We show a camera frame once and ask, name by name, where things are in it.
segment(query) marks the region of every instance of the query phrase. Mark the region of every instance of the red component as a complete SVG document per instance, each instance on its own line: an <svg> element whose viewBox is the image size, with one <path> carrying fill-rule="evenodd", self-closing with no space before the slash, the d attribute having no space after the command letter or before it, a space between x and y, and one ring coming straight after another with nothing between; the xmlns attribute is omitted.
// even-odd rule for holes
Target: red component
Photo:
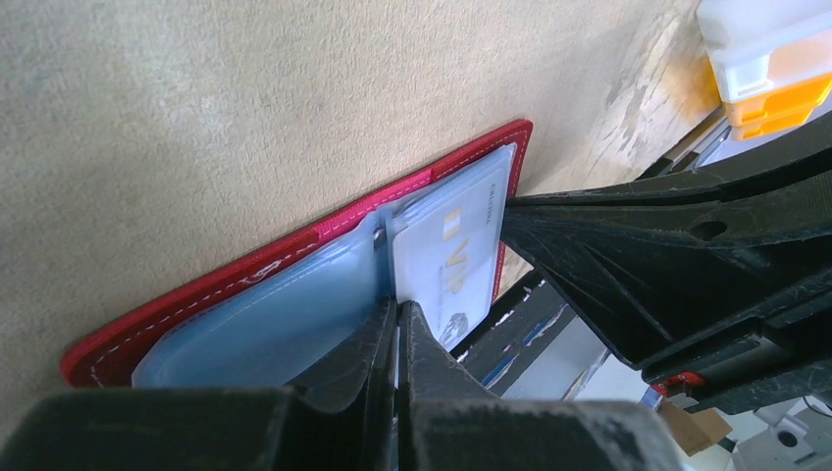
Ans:
<svg viewBox="0 0 832 471"><path fill-rule="evenodd" d="M286 235L183 287L176 288L76 343L61 360L61 375L74 387L129 386L133 369L156 341L194 314L278 274L321 245L354 229L380 205L424 188L476 162L498 147L516 143L508 196L514 196L532 133L518 120L489 132L409 176L373 191L324 219ZM501 244L494 279L499 286L505 247Z"/></svg>
<svg viewBox="0 0 832 471"><path fill-rule="evenodd" d="M691 385L692 388L696 388L698 386L704 386L705 384L707 384L707 381L702 376L694 372L683 371L678 375L671 376L670 378L662 381L661 383L657 383L650 387L653 388L657 393L667 396L667 390L680 383L687 383Z"/></svg>

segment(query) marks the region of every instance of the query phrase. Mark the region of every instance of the white plastic container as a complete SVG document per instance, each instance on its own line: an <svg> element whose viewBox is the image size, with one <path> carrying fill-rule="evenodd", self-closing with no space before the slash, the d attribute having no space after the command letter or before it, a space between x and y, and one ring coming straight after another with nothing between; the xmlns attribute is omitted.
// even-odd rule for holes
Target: white plastic container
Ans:
<svg viewBox="0 0 832 471"><path fill-rule="evenodd" d="M832 0L702 0L697 17L735 137L798 126L832 89Z"/></svg>

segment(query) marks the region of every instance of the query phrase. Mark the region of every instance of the beige table surface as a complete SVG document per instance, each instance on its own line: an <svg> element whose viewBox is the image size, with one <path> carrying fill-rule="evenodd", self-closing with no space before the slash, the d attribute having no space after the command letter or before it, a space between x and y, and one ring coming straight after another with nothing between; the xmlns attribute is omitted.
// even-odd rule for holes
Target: beige table surface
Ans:
<svg viewBox="0 0 832 471"><path fill-rule="evenodd" d="M75 340L513 119L522 193L632 179L715 106L695 7L4 2L0 441Z"/></svg>

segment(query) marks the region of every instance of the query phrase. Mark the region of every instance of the cable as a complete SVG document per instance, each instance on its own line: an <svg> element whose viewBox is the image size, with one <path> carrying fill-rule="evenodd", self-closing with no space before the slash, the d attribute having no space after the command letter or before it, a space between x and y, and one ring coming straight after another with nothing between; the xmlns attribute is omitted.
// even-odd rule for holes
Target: cable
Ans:
<svg viewBox="0 0 832 471"><path fill-rule="evenodd" d="M814 412L815 414L820 414L820 415L822 415L822 416L824 416L824 417L828 417L828 418L832 419L832 415L829 415L829 414L827 414L826 412L824 412L824 411L822 411L822 410L820 410L820 409L816 409L813 405L809 404L809 403L808 403L808 400L806 400L806 397L805 397L805 396L804 396L804 403L806 404L806 407L808 407L809 409L811 409L811 411L812 411L812 412Z"/></svg>

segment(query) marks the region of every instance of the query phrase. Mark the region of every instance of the brown box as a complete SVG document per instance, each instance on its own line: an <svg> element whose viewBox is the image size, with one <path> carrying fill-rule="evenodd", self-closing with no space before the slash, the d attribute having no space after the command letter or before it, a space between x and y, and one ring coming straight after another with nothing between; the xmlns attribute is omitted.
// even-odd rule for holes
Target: brown box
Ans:
<svg viewBox="0 0 832 471"><path fill-rule="evenodd" d="M733 430L715 409L689 414L669 401L661 404L658 414L670 428L670 435L679 447L693 456L717 444Z"/></svg>

